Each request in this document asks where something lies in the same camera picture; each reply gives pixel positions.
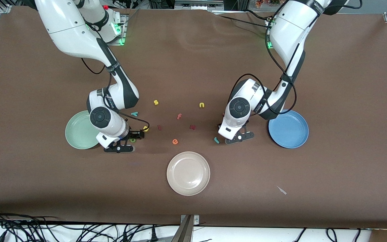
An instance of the cable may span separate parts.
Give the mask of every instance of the cable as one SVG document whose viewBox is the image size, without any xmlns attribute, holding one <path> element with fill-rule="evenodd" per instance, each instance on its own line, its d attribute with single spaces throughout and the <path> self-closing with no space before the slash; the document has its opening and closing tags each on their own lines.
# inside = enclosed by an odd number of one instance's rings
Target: cable
<svg viewBox="0 0 387 242">
<path fill-rule="evenodd" d="M 331 237 L 329 236 L 329 230 L 332 231 L 332 233 L 334 234 L 334 239 L 331 239 Z M 332 228 L 327 228 L 327 237 L 329 240 L 331 240 L 332 242 L 337 242 L 337 234 L 335 234 L 335 230 L 332 229 Z"/>
<path fill-rule="evenodd" d="M 137 225 L 137 226 L 131 228 L 130 230 L 128 230 L 127 233 L 129 233 L 130 231 L 132 231 L 132 230 L 135 229 L 135 231 L 132 232 L 131 234 L 129 234 L 128 237 L 131 236 L 130 239 L 132 239 L 132 237 L 134 236 L 135 233 L 138 233 L 138 232 L 141 232 L 141 231 L 144 231 L 144 230 L 149 230 L 149 229 L 151 229 L 151 228 L 153 228 L 153 227 L 154 227 L 154 228 L 158 228 L 158 227 L 171 226 L 171 225 L 152 225 L 152 227 L 143 228 L 143 229 L 140 229 L 140 230 L 139 230 L 139 228 L 140 228 L 141 226 L 143 226 L 143 225 Z M 120 239 L 122 236 L 123 236 L 123 235 L 121 235 L 120 237 L 116 238 L 116 240 L 114 240 L 114 242 L 116 242 L 116 241 L 117 241 L 118 239 Z"/>
<path fill-rule="evenodd" d="M 259 18 L 259 19 L 262 19 L 262 20 L 267 20 L 267 18 L 272 17 L 272 15 L 271 15 L 271 16 L 268 16 L 268 17 L 261 17 L 261 16 L 257 15 L 255 12 L 253 12 L 253 11 L 250 10 L 250 9 L 246 9 L 246 10 L 243 10 L 243 11 L 244 11 L 244 12 L 250 12 L 250 13 L 253 14 L 256 18 Z"/>
<path fill-rule="evenodd" d="M 360 234 L 361 234 L 361 229 L 358 229 L 358 233 L 356 234 L 355 240 L 353 242 L 357 242 L 358 241 L 358 238 L 359 238 Z"/>
<path fill-rule="evenodd" d="M 132 119 L 135 119 L 135 120 L 137 120 L 137 121 L 140 121 L 140 122 L 143 122 L 143 123 L 147 124 L 147 128 L 141 129 L 140 131 L 147 130 L 147 129 L 150 127 L 149 122 L 147 122 L 146 120 L 142 120 L 142 119 L 139 119 L 139 118 L 134 118 L 134 117 L 129 116 L 129 115 L 126 115 L 126 114 L 124 114 L 124 113 L 122 113 L 122 112 L 120 112 L 120 111 L 117 112 L 117 113 L 118 113 L 118 114 L 121 114 L 121 115 L 123 115 L 123 116 L 126 116 L 126 117 L 128 117 L 128 118 L 132 118 Z"/>
<path fill-rule="evenodd" d="M 329 5 L 325 8 L 325 11 L 332 7 L 342 7 L 342 8 L 348 8 L 348 9 L 360 9 L 362 8 L 362 0 L 359 0 L 359 7 L 356 6 L 349 6 L 349 5 Z"/>
<path fill-rule="evenodd" d="M 298 242 L 298 241 L 300 241 L 300 239 L 301 239 L 301 236 L 302 236 L 302 234 L 305 232 L 305 230 L 306 230 L 307 228 L 303 228 L 303 230 L 301 231 L 301 233 L 298 235 L 298 238 L 297 238 L 297 240 L 295 240 L 294 242 Z"/>
<path fill-rule="evenodd" d="M 232 87 L 231 93 L 234 91 L 235 86 L 236 86 L 237 83 L 241 80 L 241 78 L 243 78 L 244 76 L 247 76 L 247 75 L 252 76 L 253 78 L 256 79 L 256 81 L 259 82 L 259 84 L 260 84 L 261 87 L 262 87 L 262 91 L 263 91 L 264 94 L 265 94 L 265 88 L 264 88 L 264 85 L 262 84 L 261 80 L 260 80 L 259 78 L 257 78 L 255 75 L 250 74 L 250 73 L 246 73 L 246 74 L 244 74 L 244 75 L 242 75 L 241 77 L 238 78 L 238 80 L 235 82 L 234 86 Z M 274 110 L 274 109 L 271 108 L 270 104 L 268 103 L 268 99 L 265 99 L 265 103 L 267 104 L 267 107 L 268 107 L 273 113 L 278 114 L 278 115 L 279 115 L 279 114 L 285 114 L 285 113 L 288 113 L 289 111 L 291 111 L 291 110 L 295 107 L 295 104 L 297 103 L 297 90 L 295 89 L 295 85 L 294 85 L 293 83 L 290 83 L 290 82 L 289 82 L 289 84 L 290 84 L 290 85 L 293 87 L 293 89 L 294 89 L 294 96 L 295 96 L 295 97 L 294 97 L 294 102 L 292 103 L 292 106 L 291 106 L 288 110 L 286 110 L 286 111 L 284 111 L 284 112 L 277 112 L 276 110 Z M 228 103 L 229 103 L 229 101 L 230 101 L 230 99 L 231 99 L 231 93 L 230 93 L 229 98 L 228 98 Z"/>
<path fill-rule="evenodd" d="M 96 29 L 94 29 L 92 26 L 90 26 L 88 23 L 86 23 L 86 25 L 87 26 L 89 26 L 89 28 L 91 28 L 93 31 L 95 31 L 98 35 L 99 35 L 99 37 L 101 38 L 101 39 L 103 39 L 102 38 L 102 36 L 101 36 L 101 34 L 96 30 Z M 82 59 L 82 62 L 83 62 L 83 64 L 87 67 L 87 69 L 90 71 L 90 72 L 92 72 L 93 74 L 95 74 L 95 75 L 98 75 L 98 74 L 101 74 L 101 72 L 104 70 L 104 68 L 105 68 L 105 65 L 102 67 L 102 69 L 101 69 L 101 71 L 99 71 L 99 72 L 94 72 L 87 64 L 86 64 L 86 62 L 85 62 L 85 60 L 83 59 L 83 58 L 81 58 Z"/>
<path fill-rule="evenodd" d="M 138 226 L 137 229 L 136 229 L 134 232 L 132 232 L 132 234 L 130 234 L 131 237 L 128 239 L 128 242 L 131 242 L 131 241 L 132 241 L 132 238 L 134 237 L 135 233 L 137 233 L 137 231 L 138 231 L 142 226 L 143 226 L 143 225 Z"/>
<path fill-rule="evenodd" d="M 128 236 L 127 236 L 127 233 L 129 233 L 129 231 L 131 231 L 131 230 L 133 230 L 133 229 L 135 229 L 135 228 L 137 228 L 137 227 L 139 227 L 139 226 L 141 226 L 141 225 L 137 225 L 137 226 L 133 227 L 132 229 L 126 231 L 126 228 L 128 227 L 128 225 L 126 225 L 126 226 L 125 226 L 125 229 L 123 230 L 123 234 L 122 234 L 121 236 L 117 237 L 117 238 L 114 240 L 114 242 L 116 242 L 116 241 L 117 241 L 118 239 L 120 239 L 120 238 L 123 238 L 123 239 L 121 240 L 122 242 L 128 242 Z"/>
<path fill-rule="evenodd" d="M 283 69 L 283 67 L 281 67 L 281 65 L 277 62 L 277 60 L 273 57 L 273 54 L 271 53 L 270 51 L 270 47 L 268 46 L 268 40 L 269 40 L 269 34 L 268 34 L 268 31 L 270 29 L 270 26 L 271 26 L 271 23 L 273 22 L 275 16 L 278 14 L 278 12 L 283 8 L 284 5 L 286 5 L 286 3 L 289 2 L 289 1 L 286 1 L 284 2 L 281 6 L 278 7 L 277 11 L 273 14 L 273 16 L 271 17 L 271 20 L 269 21 L 269 23 L 267 24 L 266 26 L 266 29 L 265 29 L 265 46 L 267 47 L 267 52 L 268 54 L 270 55 L 270 57 L 273 59 L 273 61 L 275 62 L 275 64 L 280 68 L 280 70 L 285 74 L 286 74 L 286 71 Z"/>
<path fill-rule="evenodd" d="M 87 69 L 90 70 L 90 72 L 92 72 L 92 73 L 95 74 L 95 75 L 101 74 L 101 72 L 102 72 L 102 71 L 104 70 L 104 68 L 105 68 L 105 65 L 104 65 L 104 66 L 102 67 L 101 71 L 99 71 L 99 72 L 94 72 L 94 71 L 86 64 L 85 60 L 84 60 L 83 58 L 81 58 L 81 59 L 82 59 L 83 64 L 85 64 L 85 66 L 87 67 Z"/>
<path fill-rule="evenodd" d="M 156 236 L 156 229 L 155 225 L 152 225 L 152 238 L 150 239 L 150 242 L 156 242 L 158 241 L 158 237 Z"/>
<path fill-rule="evenodd" d="M 107 85 L 107 89 L 109 89 L 111 83 L 112 83 L 112 74 L 110 74 L 110 79 L 109 79 L 109 84 Z M 105 106 L 106 106 L 108 109 L 112 110 L 112 109 L 107 105 L 107 103 L 106 103 L 105 101 L 104 101 L 104 104 L 105 104 Z M 115 111 L 115 112 L 118 113 L 118 114 L 120 114 L 120 115 L 126 116 L 126 117 L 128 117 L 128 118 L 132 118 L 132 119 L 134 119 L 134 120 L 137 120 L 137 121 L 146 123 L 146 124 L 147 124 L 147 127 L 141 129 L 140 131 L 147 130 L 147 129 L 150 127 L 150 123 L 147 122 L 146 120 L 142 120 L 142 119 L 140 119 L 140 118 L 134 118 L 134 117 L 132 117 L 132 116 L 129 116 L 129 115 L 127 115 L 127 114 L 122 113 L 120 110 L 117 110 L 117 111 Z"/>
<path fill-rule="evenodd" d="M 239 22 L 243 22 L 243 23 L 248 23 L 248 24 L 251 24 L 251 25 L 254 25 L 254 26 L 261 26 L 261 27 L 265 27 L 265 28 L 267 27 L 267 26 L 263 26 L 263 25 L 260 25 L 260 24 L 256 24 L 256 23 L 252 23 L 252 22 L 247 22 L 247 21 L 244 21 L 244 20 L 240 20 L 240 19 L 236 19 L 236 18 L 231 18 L 231 17 L 226 17 L 226 16 L 222 16 L 222 15 L 220 15 L 220 17 L 231 19 L 231 20 L 235 20 L 235 21 L 239 21 Z"/>
<path fill-rule="evenodd" d="M 31 219 L 31 221 L 24 221 L 24 220 L 10 220 L 9 216 L 18 216 L 18 217 L 23 217 L 27 219 Z M 17 214 L 17 213 L 0 213 L 0 225 L 3 229 L 5 229 L 5 233 L 11 233 L 15 237 L 16 242 L 43 242 L 43 241 L 49 241 L 45 236 L 44 236 L 44 229 L 49 230 L 49 233 L 52 235 L 54 238 L 54 241 L 59 242 L 58 238 L 53 234 L 52 228 L 57 227 L 57 226 L 62 226 L 64 228 L 70 229 L 70 230 L 82 230 L 82 233 L 79 236 L 79 240 L 87 236 L 89 233 L 95 234 L 94 238 L 97 238 L 99 236 L 106 236 L 107 239 L 114 239 L 114 237 L 109 236 L 107 234 L 104 234 L 103 231 L 106 229 L 111 228 L 112 226 L 115 226 L 116 224 L 111 224 L 110 226 L 104 228 L 100 232 L 93 231 L 93 229 L 101 226 L 101 224 L 92 224 L 89 228 L 86 228 L 84 226 L 81 229 L 77 228 L 71 228 L 67 227 L 62 224 L 57 224 L 55 226 L 49 227 L 47 224 L 47 217 L 52 217 L 52 216 L 29 216 L 25 214 Z M 16 230 L 20 230 L 25 234 L 26 240 L 22 239 L 16 232 Z"/>
</svg>

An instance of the brown paper sheet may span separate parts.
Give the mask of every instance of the brown paper sheet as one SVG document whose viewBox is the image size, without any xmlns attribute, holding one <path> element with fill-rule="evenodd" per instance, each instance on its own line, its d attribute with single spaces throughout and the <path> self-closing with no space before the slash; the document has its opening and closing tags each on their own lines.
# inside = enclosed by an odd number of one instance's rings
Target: brown paper sheet
<svg viewBox="0 0 387 242">
<path fill-rule="evenodd" d="M 257 75 L 271 88 L 281 75 L 261 27 L 202 10 L 140 10 L 128 31 L 125 46 L 112 47 L 140 92 L 137 106 L 125 112 L 139 112 L 152 127 L 133 154 L 76 150 L 65 126 L 86 109 L 90 91 L 106 86 L 108 74 L 93 75 L 58 51 L 32 9 L 2 15 L 0 210 L 73 221 L 177 224 L 180 214 L 195 213 L 207 225 L 387 227 L 381 15 L 319 18 L 296 82 L 294 110 L 310 136 L 295 150 L 276 145 L 258 116 L 249 123 L 254 139 L 231 146 L 213 140 L 223 141 L 216 124 L 240 75 Z M 169 161 L 184 151 L 200 153 L 211 169 L 206 189 L 192 197 L 166 181 Z"/>
</svg>

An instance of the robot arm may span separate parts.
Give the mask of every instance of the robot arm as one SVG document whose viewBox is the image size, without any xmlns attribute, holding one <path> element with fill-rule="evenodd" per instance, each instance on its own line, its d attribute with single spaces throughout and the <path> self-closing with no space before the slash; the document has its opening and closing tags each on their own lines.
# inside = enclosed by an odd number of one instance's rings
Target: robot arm
<svg viewBox="0 0 387 242">
<path fill-rule="evenodd" d="M 109 43 L 121 34 L 120 26 L 117 24 L 120 23 L 119 12 L 104 9 L 99 0 L 73 0 L 73 2 L 86 24 L 93 28 L 90 32 L 95 37 Z"/>
<path fill-rule="evenodd" d="M 101 61 L 116 80 L 116 84 L 108 89 L 105 87 L 91 92 L 86 102 L 91 122 L 101 132 L 97 139 L 107 148 L 110 140 L 118 141 L 128 132 L 129 127 L 117 112 L 137 104 L 137 88 L 104 40 L 89 31 L 72 0 L 35 0 L 35 5 L 50 38 L 60 51 L 74 57 Z"/>
<path fill-rule="evenodd" d="M 269 33 L 275 51 L 285 63 L 286 73 L 281 76 L 275 91 L 267 87 L 262 89 L 262 86 L 252 79 L 238 83 L 226 106 L 224 119 L 219 128 L 220 135 L 230 140 L 234 138 L 249 119 L 250 111 L 266 120 L 277 117 L 304 62 L 305 39 L 329 3 L 330 0 L 286 2 Z"/>
</svg>

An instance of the wire bundle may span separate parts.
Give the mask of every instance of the wire bundle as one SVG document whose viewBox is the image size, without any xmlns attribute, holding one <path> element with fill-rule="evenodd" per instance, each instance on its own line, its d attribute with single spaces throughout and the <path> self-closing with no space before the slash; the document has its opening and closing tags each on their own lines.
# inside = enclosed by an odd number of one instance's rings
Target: wire bundle
<svg viewBox="0 0 387 242">
<path fill-rule="evenodd" d="M 27 220 L 13 220 L 9 219 L 9 216 L 21 217 Z M 25 214 L 17 213 L 0 213 L 0 225 L 1 228 L 5 229 L 3 234 L 0 236 L 0 242 L 5 241 L 7 234 L 11 234 L 15 237 L 16 242 L 47 242 L 47 241 L 56 241 L 63 242 L 63 240 L 58 239 L 55 236 L 55 233 L 52 231 L 53 228 L 61 226 L 69 230 L 81 230 L 80 236 L 77 238 L 76 242 L 92 242 L 98 237 L 106 237 L 108 242 L 131 242 L 134 235 L 138 232 L 152 229 L 154 230 L 157 227 L 163 227 L 168 225 L 153 225 L 151 227 L 144 227 L 145 225 L 135 225 L 134 227 L 127 230 L 129 225 L 125 225 L 125 229 L 122 235 L 119 235 L 118 225 L 122 224 L 103 224 L 103 223 L 92 223 L 84 225 L 83 228 L 72 228 L 66 225 L 60 224 L 61 221 L 48 221 L 46 218 L 56 218 L 54 216 L 29 216 Z M 99 231 L 96 231 L 98 227 L 106 226 Z M 105 233 L 111 228 L 115 228 L 117 235 L 116 237 L 110 236 L 108 233 Z M 51 237 L 46 238 L 45 231 L 49 231 Z M 85 240 L 87 236 L 92 236 L 90 239 Z"/>
</svg>

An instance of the white plate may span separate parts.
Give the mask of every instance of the white plate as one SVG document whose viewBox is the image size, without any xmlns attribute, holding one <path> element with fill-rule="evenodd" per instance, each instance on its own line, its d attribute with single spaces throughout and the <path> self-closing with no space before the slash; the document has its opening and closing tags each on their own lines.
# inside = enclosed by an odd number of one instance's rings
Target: white plate
<svg viewBox="0 0 387 242">
<path fill-rule="evenodd" d="M 176 193 L 184 196 L 196 195 L 209 183 L 209 164 L 198 153 L 182 152 L 174 156 L 168 164 L 167 180 Z"/>
</svg>

